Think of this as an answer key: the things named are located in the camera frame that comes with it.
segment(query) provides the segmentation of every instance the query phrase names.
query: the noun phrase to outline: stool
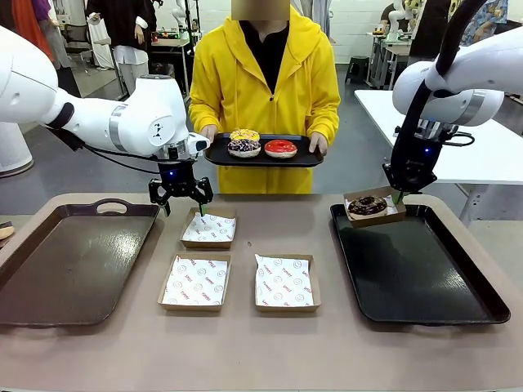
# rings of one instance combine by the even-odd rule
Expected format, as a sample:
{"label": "stool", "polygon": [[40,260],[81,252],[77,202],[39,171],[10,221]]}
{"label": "stool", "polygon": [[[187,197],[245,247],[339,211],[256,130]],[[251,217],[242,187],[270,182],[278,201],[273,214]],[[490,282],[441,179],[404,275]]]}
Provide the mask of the stool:
{"label": "stool", "polygon": [[365,56],[353,56],[349,64],[349,69],[346,71],[345,83],[347,80],[351,82],[363,83],[369,70],[369,58]]}

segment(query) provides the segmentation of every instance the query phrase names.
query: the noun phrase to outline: tray handle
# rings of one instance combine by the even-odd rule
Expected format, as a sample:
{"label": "tray handle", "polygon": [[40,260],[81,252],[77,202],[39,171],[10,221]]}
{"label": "tray handle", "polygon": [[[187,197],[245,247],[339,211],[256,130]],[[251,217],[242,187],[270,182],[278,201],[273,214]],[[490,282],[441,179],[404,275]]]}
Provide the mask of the tray handle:
{"label": "tray handle", "polygon": [[[106,212],[98,212],[98,207],[103,206],[104,204],[120,204],[126,208],[125,212],[118,212],[118,211],[106,211]],[[88,215],[93,216],[135,216],[140,215],[141,212],[143,212],[143,206],[137,206],[136,204],[132,204],[129,202],[126,202],[125,200],[122,200],[121,198],[104,198],[102,200],[98,200],[97,202],[93,204],[88,204],[84,206],[78,206],[83,213],[87,213]]]}

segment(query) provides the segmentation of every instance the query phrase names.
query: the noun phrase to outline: hood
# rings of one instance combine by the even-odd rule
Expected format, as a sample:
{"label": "hood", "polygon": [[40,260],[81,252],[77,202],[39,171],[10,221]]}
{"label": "hood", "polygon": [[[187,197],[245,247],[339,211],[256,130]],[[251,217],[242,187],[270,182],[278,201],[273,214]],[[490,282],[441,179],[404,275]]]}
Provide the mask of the hood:
{"label": "hood", "polygon": [[[294,60],[301,64],[316,48],[321,38],[321,28],[309,18],[301,16],[293,6],[290,11],[287,48]],[[236,59],[244,66],[256,63],[242,28],[237,20],[229,16],[223,25],[227,45]]]}

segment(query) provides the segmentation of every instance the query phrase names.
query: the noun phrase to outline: yellow jacket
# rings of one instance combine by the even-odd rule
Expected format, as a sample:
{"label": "yellow jacket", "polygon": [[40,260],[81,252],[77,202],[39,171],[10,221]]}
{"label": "yellow jacket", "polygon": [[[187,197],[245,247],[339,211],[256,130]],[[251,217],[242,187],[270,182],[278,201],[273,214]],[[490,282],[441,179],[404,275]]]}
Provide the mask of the yellow jacket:
{"label": "yellow jacket", "polygon": [[[259,133],[324,135],[329,144],[339,125],[340,96],[333,49],[320,27],[291,7],[290,30],[272,96],[239,22],[228,18],[197,46],[190,90],[196,131],[247,128]],[[222,193],[304,194],[312,170],[219,167]]]}

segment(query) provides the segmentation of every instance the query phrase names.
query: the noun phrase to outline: red garment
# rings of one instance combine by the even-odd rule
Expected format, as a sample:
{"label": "red garment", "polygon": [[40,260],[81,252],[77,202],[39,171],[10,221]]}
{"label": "red garment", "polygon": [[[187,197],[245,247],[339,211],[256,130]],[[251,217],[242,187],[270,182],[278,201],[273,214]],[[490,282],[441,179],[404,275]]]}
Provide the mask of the red garment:
{"label": "red garment", "polygon": [[40,30],[31,0],[16,0],[12,7],[16,32],[43,51],[52,61],[51,48]]}

